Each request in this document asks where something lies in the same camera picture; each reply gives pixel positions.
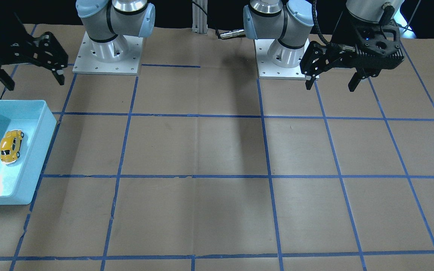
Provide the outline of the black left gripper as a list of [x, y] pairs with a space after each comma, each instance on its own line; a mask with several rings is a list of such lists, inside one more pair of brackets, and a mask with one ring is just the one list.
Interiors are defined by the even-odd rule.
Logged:
[[404, 60], [399, 26], [394, 19], [388, 24], [367, 23], [359, 19], [339, 19], [329, 45], [309, 43], [300, 62], [306, 75], [305, 86], [312, 89], [315, 77], [332, 68], [356, 69], [348, 83], [354, 92], [368, 76], [378, 76], [381, 69], [394, 69]]

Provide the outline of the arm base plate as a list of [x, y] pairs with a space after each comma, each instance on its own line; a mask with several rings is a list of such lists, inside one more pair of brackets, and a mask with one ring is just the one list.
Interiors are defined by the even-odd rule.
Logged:
[[286, 48], [273, 39], [255, 40], [254, 44], [260, 79], [310, 79], [300, 68], [309, 40], [300, 49]]
[[119, 35], [113, 41], [97, 43], [84, 34], [72, 71], [76, 74], [139, 74], [145, 39]]

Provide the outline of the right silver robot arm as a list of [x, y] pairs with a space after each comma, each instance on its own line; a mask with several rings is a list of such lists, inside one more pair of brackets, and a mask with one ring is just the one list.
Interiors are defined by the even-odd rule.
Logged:
[[[127, 51], [125, 36], [149, 37], [155, 24], [155, 6], [147, 0], [78, 0], [75, 4], [96, 59], [114, 62]], [[15, 12], [15, 5], [0, 0], [0, 82], [9, 91], [15, 83], [4, 65], [33, 64], [50, 70], [65, 84], [69, 55], [52, 32], [32, 36]]]

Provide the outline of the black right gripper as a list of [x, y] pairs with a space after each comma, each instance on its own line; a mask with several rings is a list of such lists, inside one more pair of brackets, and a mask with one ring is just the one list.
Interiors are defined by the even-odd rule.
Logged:
[[14, 91], [15, 82], [3, 65], [30, 63], [52, 72], [60, 86], [65, 84], [68, 54], [51, 32], [31, 36], [14, 12], [0, 12], [0, 82]]

